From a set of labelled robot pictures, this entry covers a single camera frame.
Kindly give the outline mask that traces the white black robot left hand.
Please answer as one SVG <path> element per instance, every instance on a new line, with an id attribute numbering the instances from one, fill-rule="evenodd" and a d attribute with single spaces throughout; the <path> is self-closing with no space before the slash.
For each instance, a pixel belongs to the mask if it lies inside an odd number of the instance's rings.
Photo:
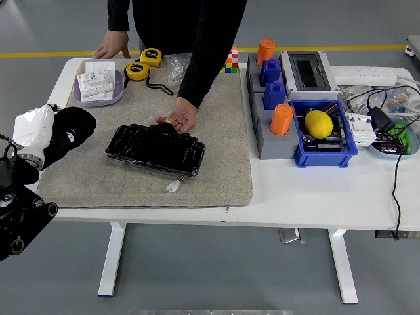
<path id="1" fill-rule="evenodd" d="M 18 115 L 14 122 L 12 139 L 20 145 L 21 157 L 44 159 L 44 150 L 50 146 L 53 137 L 53 125 L 58 126 L 58 118 L 64 109 L 46 104 Z"/>

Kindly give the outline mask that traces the person's right hand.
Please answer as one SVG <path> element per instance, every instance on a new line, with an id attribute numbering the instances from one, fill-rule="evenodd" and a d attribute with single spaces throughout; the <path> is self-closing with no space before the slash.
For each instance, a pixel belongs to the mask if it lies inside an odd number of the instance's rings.
<path id="1" fill-rule="evenodd" d="M 130 59 L 128 49 L 129 36 L 126 31 L 107 31 L 102 44 L 92 55 L 92 59 L 111 59 L 122 53 L 123 57 Z"/>

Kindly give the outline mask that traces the person's left hand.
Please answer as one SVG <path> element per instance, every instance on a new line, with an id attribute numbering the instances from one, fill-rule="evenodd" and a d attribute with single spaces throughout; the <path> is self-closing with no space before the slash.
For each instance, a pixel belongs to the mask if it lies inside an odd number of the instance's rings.
<path id="1" fill-rule="evenodd" d="M 156 123 L 169 123 L 175 130 L 182 134 L 192 130 L 196 125 L 196 116 L 198 109 L 189 101 L 178 97 L 173 111 L 168 117 L 158 116 Z"/>

